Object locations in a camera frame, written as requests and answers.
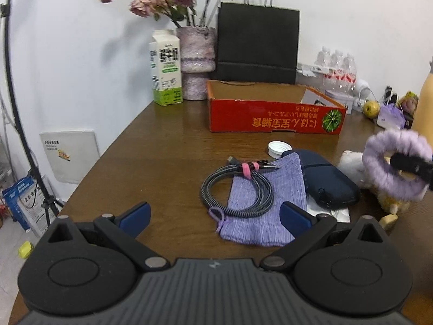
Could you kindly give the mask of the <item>lavender knitted pouch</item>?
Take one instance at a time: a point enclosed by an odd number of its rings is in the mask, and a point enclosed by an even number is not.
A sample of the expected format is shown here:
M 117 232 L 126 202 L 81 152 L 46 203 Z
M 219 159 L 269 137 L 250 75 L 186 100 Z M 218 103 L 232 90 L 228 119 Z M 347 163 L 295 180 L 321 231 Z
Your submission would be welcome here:
M 211 190 L 230 178 L 227 203 Z M 283 246 L 294 237 L 280 222 L 284 202 L 307 209 L 307 194 L 299 156 L 292 153 L 276 161 L 241 164 L 236 160 L 210 174 L 200 188 L 200 198 L 216 221 L 216 233 L 227 241 L 258 246 Z

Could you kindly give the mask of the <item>purple fluffy scrunchie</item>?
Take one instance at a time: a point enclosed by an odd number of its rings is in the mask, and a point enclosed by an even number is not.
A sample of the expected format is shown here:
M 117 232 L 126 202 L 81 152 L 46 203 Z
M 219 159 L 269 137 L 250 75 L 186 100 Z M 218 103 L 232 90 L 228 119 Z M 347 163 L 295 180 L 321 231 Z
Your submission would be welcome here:
M 394 153 L 417 156 L 432 161 L 432 148 L 424 136 L 412 130 L 385 130 L 371 136 L 362 161 L 374 185 L 398 200 L 420 201 L 428 183 L 415 175 L 391 167 Z

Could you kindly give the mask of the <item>small yellow eraser block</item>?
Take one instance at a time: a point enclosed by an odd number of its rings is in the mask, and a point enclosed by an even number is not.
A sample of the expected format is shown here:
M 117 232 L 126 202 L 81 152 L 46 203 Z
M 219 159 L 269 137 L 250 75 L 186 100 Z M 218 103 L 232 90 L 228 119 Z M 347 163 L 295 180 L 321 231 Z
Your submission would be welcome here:
M 394 228 L 398 219 L 399 217 L 396 214 L 388 214 L 380 219 L 379 225 L 383 230 L 390 231 Z

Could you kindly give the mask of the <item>white yellow plush sheep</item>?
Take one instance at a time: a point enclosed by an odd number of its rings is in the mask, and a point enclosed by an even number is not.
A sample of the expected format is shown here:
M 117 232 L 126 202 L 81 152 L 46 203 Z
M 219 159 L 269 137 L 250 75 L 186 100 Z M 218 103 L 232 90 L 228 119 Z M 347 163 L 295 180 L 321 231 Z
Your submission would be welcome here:
M 338 169 L 360 189 L 368 189 L 376 195 L 382 209 L 389 214 L 399 215 L 409 209 L 411 202 L 397 200 L 373 185 L 362 161 L 363 154 L 351 150 L 343 151 Z

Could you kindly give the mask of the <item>white paper under case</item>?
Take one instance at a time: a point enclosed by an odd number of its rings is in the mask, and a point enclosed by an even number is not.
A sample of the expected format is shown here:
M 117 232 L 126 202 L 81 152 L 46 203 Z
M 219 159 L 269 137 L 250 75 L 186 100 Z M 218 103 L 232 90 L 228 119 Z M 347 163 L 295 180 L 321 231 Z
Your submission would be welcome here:
M 311 196 L 307 197 L 307 212 L 312 216 L 325 213 L 336 218 L 338 222 L 344 222 L 344 223 L 351 222 L 348 208 L 338 208 L 338 209 L 323 208 L 319 206 L 317 202 L 314 200 L 314 198 L 312 198 Z

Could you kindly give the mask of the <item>navy blue zip case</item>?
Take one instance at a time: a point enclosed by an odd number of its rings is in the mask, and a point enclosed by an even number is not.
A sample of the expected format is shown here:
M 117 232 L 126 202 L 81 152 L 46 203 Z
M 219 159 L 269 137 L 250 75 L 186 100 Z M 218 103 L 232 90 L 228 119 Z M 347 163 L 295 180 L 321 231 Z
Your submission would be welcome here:
M 306 192 L 322 208 L 347 208 L 360 201 L 360 189 L 323 156 L 312 150 L 287 150 L 282 158 L 296 153 L 299 156 Z

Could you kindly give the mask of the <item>purple tissue pack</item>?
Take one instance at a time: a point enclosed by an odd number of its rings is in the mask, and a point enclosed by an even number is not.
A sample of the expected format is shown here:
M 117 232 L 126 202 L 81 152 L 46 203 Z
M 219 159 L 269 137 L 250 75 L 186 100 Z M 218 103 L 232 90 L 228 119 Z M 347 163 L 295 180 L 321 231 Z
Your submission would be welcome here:
M 383 129 L 401 130 L 405 119 L 401 110 L 394 104 L 381 105 L 376 124 Z

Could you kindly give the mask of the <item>white round jar lid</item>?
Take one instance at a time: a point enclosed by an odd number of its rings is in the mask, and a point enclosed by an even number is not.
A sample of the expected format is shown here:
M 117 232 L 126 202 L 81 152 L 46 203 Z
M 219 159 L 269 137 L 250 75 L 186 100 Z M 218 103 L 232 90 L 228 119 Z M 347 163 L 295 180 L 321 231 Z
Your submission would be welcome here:
M 292 146 L 282 141 L 271 141 L 268 143 L 268 155 L 279 159 L 283 153 L 292 150 Z

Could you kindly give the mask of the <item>yellow green apple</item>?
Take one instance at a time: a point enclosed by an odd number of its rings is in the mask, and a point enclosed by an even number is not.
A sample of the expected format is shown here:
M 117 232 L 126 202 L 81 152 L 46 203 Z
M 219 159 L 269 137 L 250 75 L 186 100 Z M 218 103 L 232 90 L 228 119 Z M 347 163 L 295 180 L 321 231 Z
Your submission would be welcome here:
M 380 112 L 380 104 L 375 100 L 368 100 L 363 105 L 363 114 L 370 120 L 378 117 Z

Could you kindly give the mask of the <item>small white desk fan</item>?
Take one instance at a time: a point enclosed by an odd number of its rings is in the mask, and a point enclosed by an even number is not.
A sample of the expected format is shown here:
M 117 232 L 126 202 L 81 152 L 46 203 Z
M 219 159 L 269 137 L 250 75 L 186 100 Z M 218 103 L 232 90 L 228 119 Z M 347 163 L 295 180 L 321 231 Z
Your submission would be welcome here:
M 355 98 L 354 105 L 363 106 L 368 100 L 377 101 L 369 83 L 363 79 L 357 79 L 352 89 L 352 95 Z

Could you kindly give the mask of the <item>right plastic water bottle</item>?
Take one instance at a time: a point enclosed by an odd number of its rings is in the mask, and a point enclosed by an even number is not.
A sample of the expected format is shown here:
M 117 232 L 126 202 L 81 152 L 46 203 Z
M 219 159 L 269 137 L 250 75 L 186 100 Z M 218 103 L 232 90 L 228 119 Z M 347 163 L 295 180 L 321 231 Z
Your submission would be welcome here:
M 343 79 L 353 85 L 357 78 L 357 65 L 353 54 L 348 53 L 343 59 Z

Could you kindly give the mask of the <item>middle plastic water bottle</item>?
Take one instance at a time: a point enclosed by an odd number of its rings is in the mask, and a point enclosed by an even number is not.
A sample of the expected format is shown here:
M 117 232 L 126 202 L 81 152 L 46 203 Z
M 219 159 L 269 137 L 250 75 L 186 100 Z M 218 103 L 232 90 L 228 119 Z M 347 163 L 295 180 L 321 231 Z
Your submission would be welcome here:
M 343 70 L 343 52 L 341 50 L 335 50 L 330 57 L 329 68 L 334 74 L 339 74 Z

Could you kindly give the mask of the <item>left plastic water bottle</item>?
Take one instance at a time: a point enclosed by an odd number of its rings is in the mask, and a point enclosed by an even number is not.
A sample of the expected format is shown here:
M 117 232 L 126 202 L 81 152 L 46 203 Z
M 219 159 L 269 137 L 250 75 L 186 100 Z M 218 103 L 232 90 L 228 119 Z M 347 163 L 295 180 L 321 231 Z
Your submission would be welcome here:
M 318 52 L 315 65 L 320 67 L 328 67 L 331 62 L 331 53 L 328 47 L 323 46 L 322 49 Z

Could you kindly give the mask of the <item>white green milk carton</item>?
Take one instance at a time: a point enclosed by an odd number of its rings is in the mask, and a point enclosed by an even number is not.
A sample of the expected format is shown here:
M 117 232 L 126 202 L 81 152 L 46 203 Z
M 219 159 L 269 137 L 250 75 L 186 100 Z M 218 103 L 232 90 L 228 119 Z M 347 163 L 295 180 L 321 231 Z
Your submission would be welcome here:
M 180 40 L 174 30 L 156 30 L 150 42 L 154 102 L 168 106 L 183 102 Z

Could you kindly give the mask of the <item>purple mottled ceramic vase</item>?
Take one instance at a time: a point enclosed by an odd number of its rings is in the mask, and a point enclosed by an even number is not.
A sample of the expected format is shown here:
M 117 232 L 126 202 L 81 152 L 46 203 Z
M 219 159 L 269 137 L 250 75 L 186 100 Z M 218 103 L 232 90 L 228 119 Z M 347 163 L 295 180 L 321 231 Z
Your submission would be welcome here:
M 184 100 L 206 100 L 210 73 L 215 70 L 216 30 L 208 27 L 181 27 L 181 75 Z

